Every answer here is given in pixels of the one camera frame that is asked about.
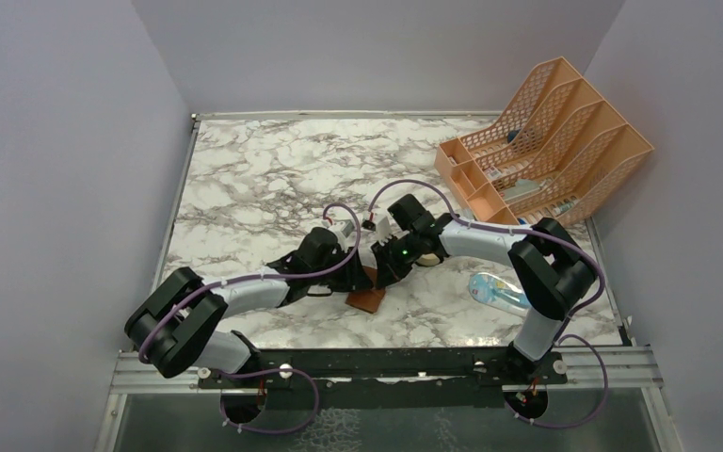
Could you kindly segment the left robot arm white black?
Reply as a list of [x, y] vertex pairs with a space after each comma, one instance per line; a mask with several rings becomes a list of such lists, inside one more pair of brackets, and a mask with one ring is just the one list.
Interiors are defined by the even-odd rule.
[[330, 293], [371, 289], [355, 248], [337, 234], [313, 228], [299, 246], [256, 273], [226, 282], [204, 283], [185, 266], [169, 275], [129, 316], [124, 332], [139, 358], [165, 378], [192, 366], [222, 370], [233, 385], [243, 387], [257, 378], [254, 345], [241, 333], [222, 333], [218, 323], [254, 310], [276, 309], [325, 287]]

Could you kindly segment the brown leather card holder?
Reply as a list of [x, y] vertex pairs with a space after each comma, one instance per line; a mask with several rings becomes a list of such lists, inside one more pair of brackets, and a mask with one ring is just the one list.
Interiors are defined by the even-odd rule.
[[385, 289], [378, 289], [373, 286], [371, 289], [350, 293], [345, 300], [345, 304], [351, 308], [373, 315], [378, 311], [385, 296]]

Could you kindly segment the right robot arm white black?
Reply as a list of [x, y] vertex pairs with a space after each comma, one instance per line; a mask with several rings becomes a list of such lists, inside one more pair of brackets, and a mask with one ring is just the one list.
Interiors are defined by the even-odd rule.
[[412, 195], [393, 203], [388, 213], [402, 234], [388, 234], [371, 247], [377, 286], [405, 279], [417, 260], [469, 257], [509, 265], [526, 295], [528, 310], [506, 356], [506, 372], [527, 383], [543, 369], [572, 308], [597, 280], [596, 264], [552, 218], [527, 229], [461, 218], [454, 212], [435, 217]]

